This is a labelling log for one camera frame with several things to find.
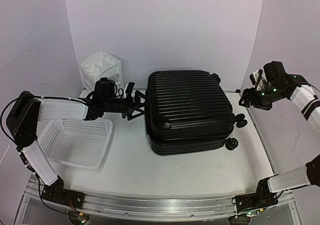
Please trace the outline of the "black ribbed hard-shell suitcase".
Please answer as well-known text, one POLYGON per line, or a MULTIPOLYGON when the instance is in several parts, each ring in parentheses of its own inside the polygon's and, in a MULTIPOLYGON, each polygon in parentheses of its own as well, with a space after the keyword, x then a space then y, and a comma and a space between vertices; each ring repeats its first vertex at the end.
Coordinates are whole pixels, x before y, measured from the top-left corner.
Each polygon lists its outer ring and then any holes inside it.
POLYGON ((238 147, 230 135, 248 121, 243 113, 234 114, 220 82, 216 73, 203 70, 149 75, 144 117, 153 152, 169 156, 238 147))

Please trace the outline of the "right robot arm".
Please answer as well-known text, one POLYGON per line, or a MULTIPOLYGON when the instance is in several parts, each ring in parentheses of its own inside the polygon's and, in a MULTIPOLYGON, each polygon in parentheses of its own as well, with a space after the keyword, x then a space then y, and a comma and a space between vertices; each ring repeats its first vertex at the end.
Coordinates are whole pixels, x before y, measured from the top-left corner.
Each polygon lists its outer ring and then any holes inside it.
MULTIPOLYGON (((301 118, 309 124, 316 137, 320 136, 320 98, 317 88, 302 75, 286 72, 280 61, 271 61, 249 76, 252 86, 246 88, 238 104, 246 108, 269 111, 273 103, 287 99, 299 111, 301 118)), ((320 157, 284 173, 263 178, 257 183, 255 192, 234 196, 236 215, 250 217, 254 212, 278 204, 285 191, 320 185, 320 157)))

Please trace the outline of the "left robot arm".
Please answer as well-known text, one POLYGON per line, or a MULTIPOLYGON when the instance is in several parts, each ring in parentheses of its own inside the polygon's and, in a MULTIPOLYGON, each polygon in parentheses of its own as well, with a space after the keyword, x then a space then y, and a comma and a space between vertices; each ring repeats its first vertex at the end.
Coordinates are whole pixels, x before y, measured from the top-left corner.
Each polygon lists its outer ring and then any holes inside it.
POLYGON ((23 91, 8 104, 10 112, 1 118, 3 132, 16 145, 24 165, 44 187, 43 201, 81 208, 84 193, 66 189, 54 164, 84 171, 98 171, 113 131, 106 113, 133 120, 142 116, 147 96, 125 88, 106 77, 95 83, 86 97, 38 96, 23 91))

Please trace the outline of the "white plastic drawer organizer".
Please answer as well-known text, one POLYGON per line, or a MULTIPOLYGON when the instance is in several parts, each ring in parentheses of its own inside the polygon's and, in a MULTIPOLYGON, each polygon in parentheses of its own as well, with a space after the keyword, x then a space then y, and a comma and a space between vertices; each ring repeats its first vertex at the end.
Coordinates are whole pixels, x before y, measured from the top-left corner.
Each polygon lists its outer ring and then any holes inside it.
POLYGON ((80 72, 84 87, 90 92, 96 82, 105 77, 113 80, 118 88, 125 88, 122 62, 107 52, 100 51, 86 58, 80 64, 80 72))

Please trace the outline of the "white perforated plastic basket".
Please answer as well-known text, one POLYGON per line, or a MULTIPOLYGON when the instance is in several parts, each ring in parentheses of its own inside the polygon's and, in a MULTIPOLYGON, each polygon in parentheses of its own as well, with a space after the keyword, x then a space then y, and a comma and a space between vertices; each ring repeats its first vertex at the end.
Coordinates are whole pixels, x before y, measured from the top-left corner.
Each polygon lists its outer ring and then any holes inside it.
POLYGON ((113 122, 53 119, 39 136, 49 161, 66 167, 99 170, 113 132, 113 122))

